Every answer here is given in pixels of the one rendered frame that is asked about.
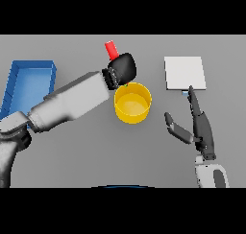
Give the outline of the red beaker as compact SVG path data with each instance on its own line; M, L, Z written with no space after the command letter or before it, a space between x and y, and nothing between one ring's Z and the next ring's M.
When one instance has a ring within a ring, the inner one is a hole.
M116 46L112 40L106 42L105 47L106 47L106 50L107 50L108 55L110 57L110 60L114 60L114 59L119 57L119 53L118 53Z

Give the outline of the yellow bowl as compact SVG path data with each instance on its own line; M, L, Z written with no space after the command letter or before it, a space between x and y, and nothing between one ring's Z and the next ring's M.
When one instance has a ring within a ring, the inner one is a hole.
M152 104L149 89L139 82L129 82L120 86L114 93L115 114L124 123L141 123L148 115Z

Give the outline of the blue tray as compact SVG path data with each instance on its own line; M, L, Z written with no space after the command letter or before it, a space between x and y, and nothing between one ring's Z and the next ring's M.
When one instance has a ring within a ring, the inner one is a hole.
M0 132L8 133L29 125L45 128L41 114L44 97L54 91L56 65L52 60L13 60L0 107Z

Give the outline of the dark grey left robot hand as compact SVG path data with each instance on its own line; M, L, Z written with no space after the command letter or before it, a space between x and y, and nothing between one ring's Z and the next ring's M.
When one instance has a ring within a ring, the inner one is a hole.
M112 60L102 74L109 90L115 90L120 85L131 82L136 76L136 65L130 53L119 55Z

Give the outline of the pale square measuring scale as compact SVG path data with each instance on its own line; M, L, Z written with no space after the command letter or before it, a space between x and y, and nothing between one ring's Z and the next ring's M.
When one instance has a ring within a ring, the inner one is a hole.
M207 89L201 57L165 57L164 71L167 90Z

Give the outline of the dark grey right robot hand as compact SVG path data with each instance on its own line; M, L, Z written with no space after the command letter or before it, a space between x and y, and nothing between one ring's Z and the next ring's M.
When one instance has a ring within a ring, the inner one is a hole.
M201 111L198 99L192 86L188 89L187 96L190 103L190 111L193 120L193 132L189 132L174 122L172 116L164 113L165 123L168 132L184 142L185 144L195 144L195 148L206 160L215 160L214 140L209 119L205 112Z

